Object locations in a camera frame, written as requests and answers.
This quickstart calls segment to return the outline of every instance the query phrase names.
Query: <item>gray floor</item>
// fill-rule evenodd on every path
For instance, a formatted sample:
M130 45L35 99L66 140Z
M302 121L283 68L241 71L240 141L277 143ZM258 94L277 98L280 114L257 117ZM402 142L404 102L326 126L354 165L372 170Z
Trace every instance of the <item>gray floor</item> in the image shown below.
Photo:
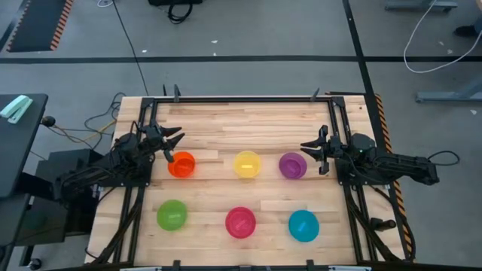
M0 32L17 12L19 0L0 2ZM411 56L460 55L473 40L451 32L473 23L480 11L474 1L460 1L449 14L428 15L409 50ZM362 49L367 56L401 56L422 13L387 12L383 0L352 0L352 11ZM147 1L118 0L117 6L140 56L324 55L354 56L343 5L339 0L206 0L195 6L189 21L174 26ZM131 50L113 7L98 8L96 0L74 3L59 49L54 52L7 53L0 57L107 57L131 56ZM482 45L474 55L482 55ZM411 64L427 69L439 63ZM142 63L151 95L172 92L178 84L184 95L282 95L365 91L357 63L350 62L204 62ZM482 63L460 63L427 75L410 73L403 63L369 63L375 93L383 97L395 151L412 155L450 149L462 162L439 168L441 183L424 187L401 182L410 225L417 244L417 262L482 266L482 105L414 102L417 91L453 90L480 77ZM80 128L87 117L103 113L112 96L144 95L136 64L0 65L0 93L47 93L46 114L60 126ZM101 126L109 118L93 122ZM104 139L98 151L110 145ZM33 151L82 148L41 127ZM38 158L30 156L25 171L34 172ZM87 236L38 246L45 269L77 266L84 260ZM19 250L11 261L18 269Z

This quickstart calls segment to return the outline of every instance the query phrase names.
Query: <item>orange bowl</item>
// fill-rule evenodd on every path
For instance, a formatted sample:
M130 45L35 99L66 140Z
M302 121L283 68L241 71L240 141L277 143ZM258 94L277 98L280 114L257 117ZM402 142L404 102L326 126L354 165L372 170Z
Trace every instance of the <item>orange bowl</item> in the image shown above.
M174 162L167 164L167 169L176 178L187 178L194 172L196 160L187 151L180 151L174 154Z

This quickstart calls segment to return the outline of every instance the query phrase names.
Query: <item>orange and black warning mat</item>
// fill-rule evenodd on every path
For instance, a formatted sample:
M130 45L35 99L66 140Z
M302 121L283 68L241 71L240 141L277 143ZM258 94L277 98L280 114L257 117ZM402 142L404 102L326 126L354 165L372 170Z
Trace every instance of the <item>orange and black warning mat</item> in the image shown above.
M387 152L392 153L392 144L390 143L390 136L389 136L389 129L386 125L386 119L385 119L385 113L383 111L383 104L382 104L382 99L380 95L375 94L375 99L377 101L377 107L378 107L378 114L380 116L380 122L381 122L381 127L382 127L382 133L383 133L383 141L385 143L385 149ZM403 197L401 196L401 187L398 181L393 182L393 190L395 191L395 198L396 198L396 203L398 206L398 210L400 215L404 217L404 219L407 219L407 213L405 211L404 207L404 200ZM402 225L403 228L403 233L402 235L402 243L405 244L406 251L408 254L412 253L412 242L410 240L410 234L408 232L408 229Z
M28 0L7 45L8 52L58 48L73 0Z

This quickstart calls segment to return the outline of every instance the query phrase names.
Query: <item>green bowl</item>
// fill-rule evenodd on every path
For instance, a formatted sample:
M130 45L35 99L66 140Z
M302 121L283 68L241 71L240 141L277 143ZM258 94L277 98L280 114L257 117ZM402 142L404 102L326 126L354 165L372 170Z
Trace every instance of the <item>green bowl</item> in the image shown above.
M157 210L157 223L165 230L177 230L186 222L188 209L183 202L175 199L167 200Z

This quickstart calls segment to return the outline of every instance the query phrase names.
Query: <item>wooden table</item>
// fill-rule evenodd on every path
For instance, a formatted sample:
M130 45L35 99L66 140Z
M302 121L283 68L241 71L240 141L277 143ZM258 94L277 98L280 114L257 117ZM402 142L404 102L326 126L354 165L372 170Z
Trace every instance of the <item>wooden table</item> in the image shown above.
M345 96L352 132L374 137L363 96ZM139 118L141 97L124 97L115 137L129 132ZM136 266L354 264L355 255L343 189L334 161L327 175L318 174L319 163L299 151L301 142L316 139L322 124L330 126L328 106L319 102L178 103L162 104L157 121L165 127L182 126L186 136L176 151L196 158L196 172L189 179L173 178L167 162L157 153L151 185L145 191L135 257ZM261 173L254 180L240 180L233 171L234 156L250 150L261 155ZM290 151L303 155L308 171L301 180L286 180L279 158ZM365 189L371 217L394 219L390 204L372 189ZM101 252L117 230L124 189L117 188L97 209L89 252ZM156 211L168 199L188 207L186 225L167 232L156 222ZM224 219L236 206L250 208L257 226L247 239L235 239L224 228ZM288 219L293 211L308 209L320 222L320 234L309 243L290 236ZM363 230L361 244L368 259ZM398 257L403 257L397 229L379 233ZM129 233L122 260L127 259Z

